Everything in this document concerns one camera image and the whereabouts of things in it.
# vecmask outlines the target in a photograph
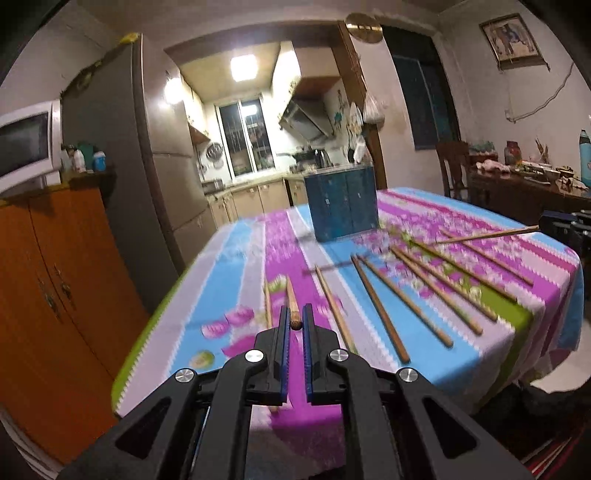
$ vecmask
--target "electrical wire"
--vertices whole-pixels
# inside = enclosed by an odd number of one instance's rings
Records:
[[[532,116],[535,113],[538,113],[540,110],[542,110],[542,108],[547,107],[548,104],[552,100],[554,100],[556,97],[558,97],[558,94],[564,88],[564,86],[566,85],[567,80],[569,79],[570,75],[573,73],[573,68],[574,68],[574,62],[570,64],[569,72],[566,74],[566,77],[564,78],[564,81],[562,82],[562,84],[558,87],[558,90],[556,90],[556,93],[553,96],[551,96],[550,98],[548,98],[542,105],[540,105],[535,110],[532,110],[529,113],[524,113],[523,115],[520,115],[520,116],[516,116],[516,117],[507,116],[507,120],[509,120],[509,122],[512,122],[512,123],[517,123],[517,121],[523,120],[524,118],[527,118],[529,116]]]

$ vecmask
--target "framed picture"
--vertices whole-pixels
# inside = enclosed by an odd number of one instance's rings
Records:
[[[499,70],[546,65],[534,37],[520,14],[480,24],[495,55]]]

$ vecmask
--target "microwave oven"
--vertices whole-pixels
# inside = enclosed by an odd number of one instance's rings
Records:
[[[0,194],[35,180],[60,182],[61,102],[30,105],[0,116]]]

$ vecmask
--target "round brass plate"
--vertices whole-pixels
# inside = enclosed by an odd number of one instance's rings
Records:
[[[382,26],[366,14],[350,14],[345,19],[349,33],[365,43],[379,43],[384,37]]]

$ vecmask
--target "metal screw cap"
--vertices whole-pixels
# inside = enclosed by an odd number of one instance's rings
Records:
[[[344,362],[349,358],[349,352],[347,350],[343,350],[342,348],[337,348],[336,350],[333,350],[331,353],[329,353],[329,356],[335,362]]]
[[[408,383],[414,382],[418,378],[417,371],[412,368],[403,368],[398,375]]]
[[[260,362],[264,356],[265,356],[265,354],[263,352],[261,352],[260,350],[249,350],[248,352],[246,352],[244,354],[244,357],[246,358],[246,360],[248,360],[249,362],[251,362],[253,364]]]
[[[193,377],[195,376],[195,372],[190,368],[182,368],[181,370],[177,370],[174,374],[174,379],[177,382],[187,383],[190,382]]]

